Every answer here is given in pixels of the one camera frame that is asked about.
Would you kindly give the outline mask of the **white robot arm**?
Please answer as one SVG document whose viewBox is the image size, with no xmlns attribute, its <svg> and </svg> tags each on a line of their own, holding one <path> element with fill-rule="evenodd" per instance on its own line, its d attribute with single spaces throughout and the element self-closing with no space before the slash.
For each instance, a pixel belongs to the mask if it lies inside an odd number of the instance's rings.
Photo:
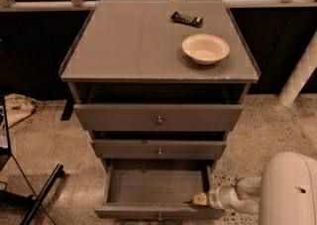
<svg viewBox="0 0 317 225">
<path fill-rule="evenodd" d="M 294 152 L 278 153 L 262 176 L 240 178 L 193 196 L 195 205 L 257 214 L 259 225 L 317 225 L 317 160 Z"/>
</svg>

